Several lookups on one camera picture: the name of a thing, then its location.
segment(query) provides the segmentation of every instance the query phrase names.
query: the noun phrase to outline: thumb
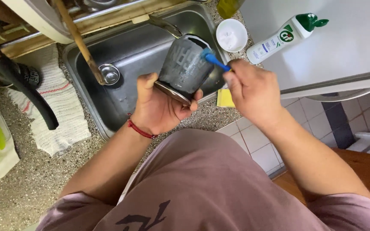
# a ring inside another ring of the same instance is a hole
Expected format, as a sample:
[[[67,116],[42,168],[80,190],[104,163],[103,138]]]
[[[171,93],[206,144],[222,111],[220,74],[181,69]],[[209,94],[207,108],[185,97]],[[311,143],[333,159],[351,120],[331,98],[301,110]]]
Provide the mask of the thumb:
[[[224,79],[228,84],[228,88],[231,91],[232,100],[234,103],[243,99],[242,95],[242,84],[238,77],[233,71],[227,71],[224,73]]]
[[[148,102],[151,99],[154,82],[157,81],[157,73],[143,74],[136,80],[136,89],[138,91],[138,101]]]

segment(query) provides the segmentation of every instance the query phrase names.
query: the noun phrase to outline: white towel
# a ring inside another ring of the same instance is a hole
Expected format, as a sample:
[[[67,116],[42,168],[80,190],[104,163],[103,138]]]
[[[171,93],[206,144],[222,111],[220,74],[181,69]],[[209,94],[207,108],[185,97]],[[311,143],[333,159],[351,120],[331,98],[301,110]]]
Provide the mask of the white towel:
[[[49,155],[62,155],[72,144],[91,136],[84,111],[76,95],[75,88],[65,78],[58,65],[56,45],[36,50],[16,60],[39,70],[42,84],[37,91],[44,97],[58,119],[59,126],[50,131],[34,104],[22,93],[9,89],[8,94],[21,112],[31,118],[31,130],[37,148]]]

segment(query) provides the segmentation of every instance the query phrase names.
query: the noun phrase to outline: white refrigerator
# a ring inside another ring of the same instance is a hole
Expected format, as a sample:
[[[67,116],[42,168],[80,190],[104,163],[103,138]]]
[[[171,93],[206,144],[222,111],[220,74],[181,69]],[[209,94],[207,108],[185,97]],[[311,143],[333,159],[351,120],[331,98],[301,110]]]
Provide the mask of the white refrigerator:
[[[263,61],[265,69],[278,75],[282,98],[341,101],[370,92],[370,1],[246,0],[240,11],[254,43],[296,14],[330,20],[309,38]],[[340,93],[320,95],[331,92]]]

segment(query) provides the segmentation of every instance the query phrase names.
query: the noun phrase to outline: wooden floor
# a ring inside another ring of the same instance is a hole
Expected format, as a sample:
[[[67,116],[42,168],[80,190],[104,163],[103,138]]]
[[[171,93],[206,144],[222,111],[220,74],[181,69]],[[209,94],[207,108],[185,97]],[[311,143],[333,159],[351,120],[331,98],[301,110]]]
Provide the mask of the wooden floor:
[[[333,149],[343,160],[345,160],[349,166],[355,171],[355,173],[361,178],[365,186],[370,191],[370,154],[359,153],[354,151],[342,150],[335,148]],[[285,172],[273,179],[273,182],[285,189],[287,192],[295,196],[303,204],[306,204],[304,197],[301,194],[298,186],[296,185],[292,175],[289,172]]]

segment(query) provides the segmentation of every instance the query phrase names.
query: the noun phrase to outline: glass bottle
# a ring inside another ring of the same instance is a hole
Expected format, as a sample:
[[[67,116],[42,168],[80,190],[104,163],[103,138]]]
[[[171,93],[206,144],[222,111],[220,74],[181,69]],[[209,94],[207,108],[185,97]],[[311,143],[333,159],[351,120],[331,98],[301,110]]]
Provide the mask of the glass bottle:
[[[216,8],[222,18],[228,19],[234,16],[244,1],[245,0],[219,0]]]

